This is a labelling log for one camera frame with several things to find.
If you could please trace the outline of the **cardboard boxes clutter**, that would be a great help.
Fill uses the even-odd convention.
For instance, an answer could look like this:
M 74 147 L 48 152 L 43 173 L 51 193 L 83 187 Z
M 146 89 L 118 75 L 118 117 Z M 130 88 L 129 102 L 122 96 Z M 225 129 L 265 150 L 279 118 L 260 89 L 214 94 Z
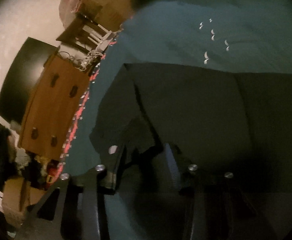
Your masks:
M 134 15 L 131 0 L 61 0 L 58 10 L 65 29 L 87 20 L 108 31 L 119 32 Z

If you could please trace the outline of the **black flat screen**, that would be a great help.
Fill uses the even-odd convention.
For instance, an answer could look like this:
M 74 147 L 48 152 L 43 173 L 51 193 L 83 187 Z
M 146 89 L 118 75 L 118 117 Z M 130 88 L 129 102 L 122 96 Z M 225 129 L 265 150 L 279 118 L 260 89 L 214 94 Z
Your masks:
M 26 39 L 14 58 L 0 91 L 0 116 L 8 123 L 22 123 L 32 89 L 44 64 L 57 47 L 32 37 Z

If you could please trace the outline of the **large black garment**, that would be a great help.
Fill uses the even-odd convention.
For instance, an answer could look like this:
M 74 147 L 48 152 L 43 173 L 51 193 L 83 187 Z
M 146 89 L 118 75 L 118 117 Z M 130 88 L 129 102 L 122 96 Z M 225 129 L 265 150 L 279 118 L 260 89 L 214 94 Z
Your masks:
M 90 135 L 104 155 L 171 142 L 197 165 L 250 152 L 292 183 L 292 74 L 229 73 L 193 66 L 124 64 L 99 104 Z

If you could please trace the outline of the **wooden drawer cabinet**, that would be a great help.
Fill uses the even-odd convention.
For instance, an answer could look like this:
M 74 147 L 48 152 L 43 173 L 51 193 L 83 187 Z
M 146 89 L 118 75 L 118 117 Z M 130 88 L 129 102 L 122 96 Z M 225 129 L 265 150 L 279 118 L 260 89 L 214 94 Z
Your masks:
M 22 120 L 18 146 L 59 160 L 68 130 L 90 77 L 69 61 L 53 55 L 32 90 Z

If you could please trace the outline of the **dark green Eiffel bedspread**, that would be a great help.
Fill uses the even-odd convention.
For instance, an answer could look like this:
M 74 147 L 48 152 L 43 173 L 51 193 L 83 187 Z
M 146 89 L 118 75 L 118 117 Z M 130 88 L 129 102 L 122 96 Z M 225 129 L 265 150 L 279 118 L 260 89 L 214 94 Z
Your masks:
M 155 0 L 136 10 L 106 52 L 71 143 L 73 176 L 107 162 L 90 140 L 99 104 L 124 64 L 160 63 L 229 73 L 292 74 L 292 0 Z M 105 194 L 109 239 L 181 239 L 170 196 L 164 142 L 139 153 L 129 144 L 119 186 Z M 250 152 L 202 165 L 233 181 L 234 239 L 292 239 L 292 183 Z

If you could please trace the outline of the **brown cardboard box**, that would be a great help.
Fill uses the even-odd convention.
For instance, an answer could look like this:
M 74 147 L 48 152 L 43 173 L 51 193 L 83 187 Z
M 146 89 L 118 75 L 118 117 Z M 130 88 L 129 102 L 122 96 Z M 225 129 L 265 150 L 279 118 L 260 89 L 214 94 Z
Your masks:
M 35 205 L 44 196 L 45 191 L 30 186 L 30 181 L 16 177 L 5 182 L 2 207 L 8 224 L 20 228 L 23 224 L 27 207 Z

